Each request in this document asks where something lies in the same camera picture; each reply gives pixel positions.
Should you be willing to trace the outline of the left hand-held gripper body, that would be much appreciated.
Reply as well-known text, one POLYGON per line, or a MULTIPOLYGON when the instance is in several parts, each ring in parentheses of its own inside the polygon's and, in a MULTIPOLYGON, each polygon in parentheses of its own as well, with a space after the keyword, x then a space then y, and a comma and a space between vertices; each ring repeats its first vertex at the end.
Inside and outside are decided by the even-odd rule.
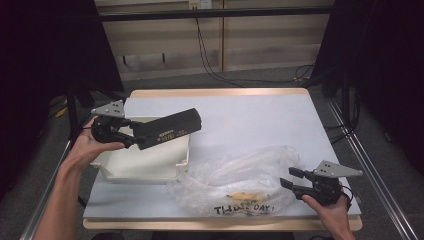
POLYGON ((134 137, 120 132, 121 127, 128 127, 132 121, 125 118, 124 101, 118 100, 93 108, 96 116, 91 125, 91 134, 100 143, 121 142, 126 148, 134 144, 134 137))

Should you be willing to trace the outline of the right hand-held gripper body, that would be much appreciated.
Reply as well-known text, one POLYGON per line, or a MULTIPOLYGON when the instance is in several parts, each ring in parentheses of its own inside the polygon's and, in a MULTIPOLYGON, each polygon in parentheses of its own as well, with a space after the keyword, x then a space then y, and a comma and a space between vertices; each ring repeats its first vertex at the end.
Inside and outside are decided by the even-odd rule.
POLYGON ((361 170, 326 160, 323 160, 317 168, 310 172, 314 174, 314 177, 306 179, 312 183, 312 187, 298 186, 299 192, 295 192, 294 195, 298 200, 301 200, 303 195, 309 195, 322 206, 335 204, 343 194, 339 184, 340 177, 363 175, 361 170))

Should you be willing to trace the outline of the white plastic bin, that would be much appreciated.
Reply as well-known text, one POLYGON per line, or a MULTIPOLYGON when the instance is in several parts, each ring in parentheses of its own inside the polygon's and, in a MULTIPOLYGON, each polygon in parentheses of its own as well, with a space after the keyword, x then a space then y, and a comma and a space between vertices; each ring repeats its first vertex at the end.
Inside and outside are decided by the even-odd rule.
MULTIPOLYGON (((129 120, 146 123, 155 119, 158 117, 129 120)), ((129 126, 121 127, 120 132, 133 136, 133 129, 129 126)), ((188 134, 144 150, 132 145, 102 153, 91 165, 99 168, 109 181, 163 184, 188 167, 189 140, 188 134)))

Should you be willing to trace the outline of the long black box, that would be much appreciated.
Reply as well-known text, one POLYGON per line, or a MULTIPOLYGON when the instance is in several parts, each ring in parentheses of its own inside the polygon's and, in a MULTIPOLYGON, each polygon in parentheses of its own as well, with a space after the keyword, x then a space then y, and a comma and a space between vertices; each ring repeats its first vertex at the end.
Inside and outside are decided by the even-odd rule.
POLYGON ((201 128, 201 117, 198 111, 192 108, 146 122, 141 127, 133 129, 133 136, 144 137, 146 139, 144 149, 147 149, 200 131, 201 128))

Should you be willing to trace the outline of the clear plastic bag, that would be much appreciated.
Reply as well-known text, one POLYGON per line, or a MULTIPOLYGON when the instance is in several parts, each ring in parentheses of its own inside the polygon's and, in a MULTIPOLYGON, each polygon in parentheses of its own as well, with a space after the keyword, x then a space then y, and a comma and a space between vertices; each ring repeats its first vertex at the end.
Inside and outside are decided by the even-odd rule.
POLYGON ((178 205, 199 217, 277 216, 295 200, 280 180, 293 181, 289 169, 301 165, 292 147, 265 147, 192 163, 167 190, 178 205))

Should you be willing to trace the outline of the person's right hand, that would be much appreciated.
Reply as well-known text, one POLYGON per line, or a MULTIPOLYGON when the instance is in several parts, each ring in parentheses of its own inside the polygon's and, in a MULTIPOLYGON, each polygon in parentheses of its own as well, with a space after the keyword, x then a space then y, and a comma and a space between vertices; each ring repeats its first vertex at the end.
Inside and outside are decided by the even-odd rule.
POLYGON ((345 196, 341 196, 336 204, 329 206, 320 205, 309 195, 303 195, 302 200, 318 214, 323 226, 329 233, 331 231, 350 230, 347 215, 348 199, 345 196))

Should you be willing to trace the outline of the person's left hand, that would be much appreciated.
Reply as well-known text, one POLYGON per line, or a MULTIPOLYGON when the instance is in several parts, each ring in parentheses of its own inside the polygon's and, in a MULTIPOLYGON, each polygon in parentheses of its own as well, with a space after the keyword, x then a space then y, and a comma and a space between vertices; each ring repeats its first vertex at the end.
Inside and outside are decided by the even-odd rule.
POLYGON ((62 168, 84 170, 91 162, 93 162, 101 153, 107 151, 115 151, 124 148, 124 144, 120 142, 100 143, 91 133, 91 125, 96 120, 93 117, 82 129, 77 137, 72 149, 61 164, 62 168))

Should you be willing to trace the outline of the black metal stand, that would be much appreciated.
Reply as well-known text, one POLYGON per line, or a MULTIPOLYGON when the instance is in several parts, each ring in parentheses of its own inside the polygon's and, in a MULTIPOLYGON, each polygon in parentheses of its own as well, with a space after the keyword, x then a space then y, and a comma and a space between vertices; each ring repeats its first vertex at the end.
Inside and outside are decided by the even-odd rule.
POLYGON ((72 85, 67 86, 66 97, 67 97, 67 109, 68 109, 69 126, 70 126, 69 140, 71 142, 71 145, 74 145, 77 139, 77 135, 79 134, 80 126, 79 126, 77 104, 76 104, 77 98, 76 98, 72 85))

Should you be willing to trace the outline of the black curtain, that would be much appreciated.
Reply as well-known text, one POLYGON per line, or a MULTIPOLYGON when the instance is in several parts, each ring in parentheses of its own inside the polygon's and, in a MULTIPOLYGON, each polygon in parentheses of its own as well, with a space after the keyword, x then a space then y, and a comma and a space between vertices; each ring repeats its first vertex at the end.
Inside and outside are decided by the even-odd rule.
POLYGON ((121 91, 94 0, 0 0, 0 200, 29 160, 50 101, 121 91))
POLYGON ((334 0, 311 82, 355 88, 424 175, 424 0, 334 0))

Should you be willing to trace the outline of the black horizontal bar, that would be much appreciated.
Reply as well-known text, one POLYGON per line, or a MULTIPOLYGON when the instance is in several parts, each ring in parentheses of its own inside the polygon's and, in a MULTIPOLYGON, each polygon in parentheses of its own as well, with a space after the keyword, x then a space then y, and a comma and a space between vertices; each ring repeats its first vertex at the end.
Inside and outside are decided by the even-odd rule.
POLYGON ((200 19, 221 17, 279 16, 330 14, 331 6, 277 7, 277 8, 237 8, 207 10, 175 10, 134 13, 103 13, 98 16, 102 22, 200 19))

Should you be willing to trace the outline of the metal floor rail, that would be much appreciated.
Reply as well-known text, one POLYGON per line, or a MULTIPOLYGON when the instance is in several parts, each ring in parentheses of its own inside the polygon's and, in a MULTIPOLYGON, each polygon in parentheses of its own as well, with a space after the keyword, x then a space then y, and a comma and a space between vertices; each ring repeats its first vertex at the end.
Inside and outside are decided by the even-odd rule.
POLYGON ((370 180, 380 202, 384 206, 401 238, 403 240, 419 240, 418 235, 413 229, 406 214, 387 188, 356 133, 345 126, 345 121, 342 118, 342 110, 339 105, 333 99, 328 100, 328 105, 334 115, 334 118, 341 125, 344 137, 347 139, 351 149, 356 155, 357 160, 363 168, 363 172, 370 180))
POLYGON ((70 149, 71 149, 71 145, 72 145, 72 141, 68 140, 62 153, 60 158, 58 159, 54 171, 49 179, 49 182, 42 194, 42 197, 37 205, 37 207, 35 208, 30 220, 28 221, 23 233, 21 234, 19 240, 33 240, 34 234, 36 232, 36 229, 39 225, 39 222, 44 214, 44 211, 46 209, 47 203, 48 203, 48 199, 50 197, 50 194, 52 192, 53 186, 54 186, 54 182, 59 170, 60 165, 62 164, 62 162, 65 160, 66 156, 68 155, 70 149))

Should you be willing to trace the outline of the white wall outlet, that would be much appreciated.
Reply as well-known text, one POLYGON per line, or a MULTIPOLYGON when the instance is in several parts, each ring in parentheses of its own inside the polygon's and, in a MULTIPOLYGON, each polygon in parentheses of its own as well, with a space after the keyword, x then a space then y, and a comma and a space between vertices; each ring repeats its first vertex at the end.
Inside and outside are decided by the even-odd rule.
POLYGON ((209 10, 212 8, 212 0, 189 0, 190 10, 209 10))

